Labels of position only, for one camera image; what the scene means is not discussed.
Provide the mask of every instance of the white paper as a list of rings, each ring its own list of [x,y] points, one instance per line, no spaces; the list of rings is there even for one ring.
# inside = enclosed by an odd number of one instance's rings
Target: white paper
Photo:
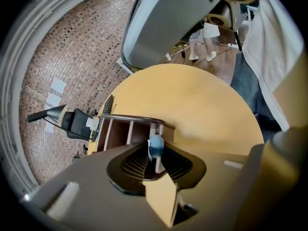
[[[224,165],[228,165],[230,167],[235,167],[235,168],[239,168],[241,169],[243,167],[243,164],[241,163],[236,163],[236,162],[233,162],[233,161],[229,161],[229,160],[226,160],[223,162]]]
[[[46,102],[51,104],[52,106],[59,106],[61,98],[52,93],[48,93]]]
[[[48,132],[48,133],[52,133],[53,134],[53,127],[54,127],[53,124],[50,124],[49,122],[46,122],[45,131]]]
[[[50,88],[54,89],[55,91],[63,94],[64,88],[66,87],[66,83],[61,81],[60,79],[54,77],[51,83]]]
[[[45,110],[49,110],[49,109],[51,109],[51,107],[49,106],[49,105],[45,105]]]

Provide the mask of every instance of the white sneaker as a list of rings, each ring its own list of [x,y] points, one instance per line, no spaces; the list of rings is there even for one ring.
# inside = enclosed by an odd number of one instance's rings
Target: white sneaker
[[[189,60],[193,60],[193,61],[198,60],[198,59],[199,59],[199,57],[197,55],[189,57]]]
[[[212,51],[212,55],[206,58],[207,62],[212,61],[216,57],[216,51]]]

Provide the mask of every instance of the power strip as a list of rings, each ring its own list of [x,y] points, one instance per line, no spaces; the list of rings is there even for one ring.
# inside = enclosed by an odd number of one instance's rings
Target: power strip
[[[237,44],[228,44],[228,47],[239,49],[239,46]]]

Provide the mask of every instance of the round wooden table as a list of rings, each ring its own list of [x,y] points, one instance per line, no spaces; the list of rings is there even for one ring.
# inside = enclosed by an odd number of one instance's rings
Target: round wooden table
[[[174,142],[248,155],[263,143],[245,101],[216,76],[187,65],[161,64],[138,71],[112,92],[113,114],[162,119],[176,127]],[[89,143],[88,154],[96,143]]]

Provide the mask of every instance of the black vent grille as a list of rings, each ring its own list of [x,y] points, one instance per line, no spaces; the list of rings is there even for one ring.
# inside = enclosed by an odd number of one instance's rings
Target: black vent grille
[[[121,169],[127,176],[142,182],[147,164],[147,150],[137,150],[122,162]]]
[[[162,164],[174,183],[186,175],[193,167],[193,164],[189,159],[167,147],[164,148]]]

